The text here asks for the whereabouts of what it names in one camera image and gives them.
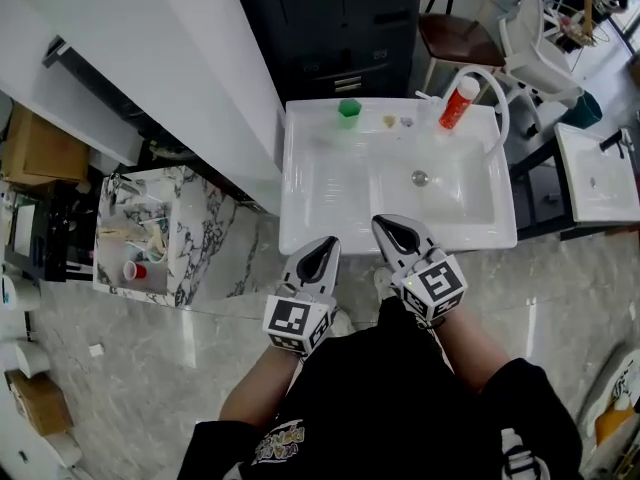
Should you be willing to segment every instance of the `small white sink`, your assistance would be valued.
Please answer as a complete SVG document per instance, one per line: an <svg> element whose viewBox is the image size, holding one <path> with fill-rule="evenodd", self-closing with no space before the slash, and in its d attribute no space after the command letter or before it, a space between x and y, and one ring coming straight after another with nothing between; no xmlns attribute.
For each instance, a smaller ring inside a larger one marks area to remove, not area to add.
<svg viewBox="0 0 640 480"><path fill-rule="evenodd" d="M640 202L629 151L616 145L605 152L600 137L566 124L557 124L556 137L567 174L573 219L576 222L637 222Z"/></svg>
<svg viewBox="0 0 640 480"><path fill-rule="evenodd" d="M340 100L287 103L283 254L326 235L345 254L378 252L371 218L380 213L424 222L450 251L516 245L504 150L485 154L500 135L492 107L472 105L449 131L434 100L358 101L351 130L339 126Z"/></svg>

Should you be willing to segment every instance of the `gray tiled floor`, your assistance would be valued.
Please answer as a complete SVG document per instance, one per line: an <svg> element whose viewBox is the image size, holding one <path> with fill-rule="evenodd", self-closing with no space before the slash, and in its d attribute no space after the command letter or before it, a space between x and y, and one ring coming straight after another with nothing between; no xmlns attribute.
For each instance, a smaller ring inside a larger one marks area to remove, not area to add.
<svg viewBox="0 0 640 480"><path fill-rule="evenodd" d="M515 1L497 0L489 20L492 34L502 13L498 6ZM454 14L473 12L478 4L456 0ZM416 87L426 66L420 40L418 45ZM628 52L612 40L585 51L576 65L576 75L605 108L604 127L628 120L628 107L636 101L621 71L626 58ZM430 92L446 79L444 70L436 73ZM543 107L548 123L562 112L561 106ZM514 162L541 139L521 140L517 130L526 129L530 118L519 113L517 103L512 112L520 116L507 142ZM179 463L195 423L217 417L225 396L266 346L264 302L283 259L277 221L263 220L260 233L252 275L261 291L223 301L200 297L192 311L125 300L78 283L42 287L44 306L34 316L37 337L51 355L84 466L96 480L148 479ZM467 310L512 356L543 366L575 415L607 352L622 337L640 335L639 251L634 233L562 243L544 237L508 251L457 257L470 285ZM376 320L373 271L380 264L380 258L342 261L336 295L356 329ZM95 343L104 345L104 356L89 355Z"/></svg>

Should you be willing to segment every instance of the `forearm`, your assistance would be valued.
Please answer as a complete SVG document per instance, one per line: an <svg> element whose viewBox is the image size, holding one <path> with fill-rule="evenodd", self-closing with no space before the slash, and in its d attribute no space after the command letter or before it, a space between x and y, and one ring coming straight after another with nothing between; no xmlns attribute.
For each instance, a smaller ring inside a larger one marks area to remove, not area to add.
<svg viewBox="0 0 640 480"><path fill-rule="evenodd" d="M446 317L436 334L456 376L472 391L481 391L510 361L504 349L462 307Z"/></svg>
<svg viewBox="0 0 640 480"><path fill-rule="evenodd" d="M298 366L296 355L268 347L231 391L220 411L220 421L243 421L265 428L278 413Z"/></svg>

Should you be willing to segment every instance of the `t-shirt sleeve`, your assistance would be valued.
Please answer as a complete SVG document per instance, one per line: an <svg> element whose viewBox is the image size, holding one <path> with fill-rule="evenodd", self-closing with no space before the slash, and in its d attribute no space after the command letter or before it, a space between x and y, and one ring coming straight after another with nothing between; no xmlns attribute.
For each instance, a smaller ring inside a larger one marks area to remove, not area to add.
<svg viewBox="0 0 640 480"><path fill-rule="evenodd" d="M260 441L258 430L240 421L198 423L182 462L178 480L224 477L235 464L252 456Z"/></svg>
<svg viewBox="0 0 640 480"><path fill-rule="evenodd" d="M552 478L580 478L582 441L542 368L524 359L503 366L480 395L499 428L513 428L525 447L544 460Z"/></svg>

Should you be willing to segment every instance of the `chair wheel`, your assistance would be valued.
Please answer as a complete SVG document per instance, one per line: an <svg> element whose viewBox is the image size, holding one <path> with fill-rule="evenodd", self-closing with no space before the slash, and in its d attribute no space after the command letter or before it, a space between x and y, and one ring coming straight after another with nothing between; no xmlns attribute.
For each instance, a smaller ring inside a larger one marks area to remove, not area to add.
<svg viewBox="0 0 640 480"><path fill-rule="evenodd" d="M536 128L535 124L532 124L528 129L527 129L527 139L530 139L531 137L533 137L534 135L537 135L538 133L538 129Z"/></svg>

